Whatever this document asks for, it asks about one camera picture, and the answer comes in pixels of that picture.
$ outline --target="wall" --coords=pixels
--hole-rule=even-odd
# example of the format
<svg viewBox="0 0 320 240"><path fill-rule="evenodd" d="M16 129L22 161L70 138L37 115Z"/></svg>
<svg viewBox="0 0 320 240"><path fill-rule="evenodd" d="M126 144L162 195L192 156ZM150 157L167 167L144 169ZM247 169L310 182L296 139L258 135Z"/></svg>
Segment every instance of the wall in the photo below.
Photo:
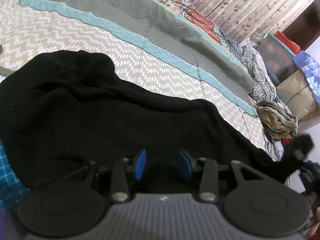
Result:
<svg viewBox="0 0 320 240"><path fill-rule="evenodd" d="M320 37L318 37L318 39L316 39L310 47L306 49L306 52L314 57L320 64Z"/></svg>

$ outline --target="leaf-patterned curtain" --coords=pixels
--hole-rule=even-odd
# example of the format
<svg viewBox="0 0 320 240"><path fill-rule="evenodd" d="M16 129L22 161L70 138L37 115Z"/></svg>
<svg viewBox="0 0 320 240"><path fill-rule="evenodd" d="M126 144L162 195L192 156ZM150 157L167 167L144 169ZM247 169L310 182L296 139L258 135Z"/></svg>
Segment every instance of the leaf-patterned curtain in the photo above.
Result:
<svg viewBox="0 0 320 240"><path fill-rule="evenodd" d="M257 32L283 31L314 0L190 0L238 42Z"/></svg>

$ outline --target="blue patterned fabric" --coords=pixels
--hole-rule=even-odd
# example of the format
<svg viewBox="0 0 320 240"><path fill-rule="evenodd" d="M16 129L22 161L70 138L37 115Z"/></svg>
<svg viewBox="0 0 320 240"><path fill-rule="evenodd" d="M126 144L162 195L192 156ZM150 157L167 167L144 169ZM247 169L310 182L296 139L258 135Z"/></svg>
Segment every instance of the blue patterned fabric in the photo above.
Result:
<svg viewBox="0 0 320 240"><path fill-rule="evenodd" d="M0 141L0 207L17 212L19 200L29 192L11 169Z"/></svg>
<svg viewBox="0 0 320 240"><path fill-rule="evenodd" d="M309 87L320 106L320 65L311 55L304 51L301 51L292 60L303 71Z"/></svg>
<svg viewBox="0 0 320 240"><path fill-rule="evenodd" d="M221 46L229 50L247 68L253 80L253 89L249 94L256 102L263 99L271 100L272 95L269 85L253 60L252 48L250 45L240 46L238 42L226 35L217 25L213 28L214 34L220 38Z"/></svg>

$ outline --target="blue printed fabric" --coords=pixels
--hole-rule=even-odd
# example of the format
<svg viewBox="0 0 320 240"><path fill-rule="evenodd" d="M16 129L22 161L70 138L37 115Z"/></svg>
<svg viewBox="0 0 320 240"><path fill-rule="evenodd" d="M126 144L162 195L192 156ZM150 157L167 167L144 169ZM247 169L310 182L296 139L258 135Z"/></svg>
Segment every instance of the blue printed fabric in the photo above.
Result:
<svg viewBox="0 0 320 240"><path fill-rule="evenodd" d="M292 60L303 71L309 87L320 106L320 65L311 55L304 51L301 51Z"/></svg>
<svg viewBox="0 0 320 240"><path fill-rule="evenodd" d="M17 212L20 199L29 191L11 169L3 144L0 141L0 208L3 207L9 211Z"/></svg>

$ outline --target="blue plastic tab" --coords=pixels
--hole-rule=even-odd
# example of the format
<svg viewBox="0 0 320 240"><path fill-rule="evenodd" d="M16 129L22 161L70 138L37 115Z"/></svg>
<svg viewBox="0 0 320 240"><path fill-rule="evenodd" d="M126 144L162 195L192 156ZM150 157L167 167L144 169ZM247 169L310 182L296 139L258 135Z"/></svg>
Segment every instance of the blue plastic tab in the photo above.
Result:
<svg viewBox="0 0 320 240"><path fill-rule="evenodd" d="M192 173L193 173L192 167L191 167L191 161L187 158L187 156L181 150L178 150L178 153L177 153L177 164L184 178L186 180L190 180L192 178Z"/></svg>
<svg viewBox="0 0 320 240"><path fill-rule="evenodd" d="M140 155L137 158L137 161L135 163L134 178L136 180L140 180L141 179L144 167L146 166L146 160L147 160L146 150L143 150L140 153Z"/></svg>

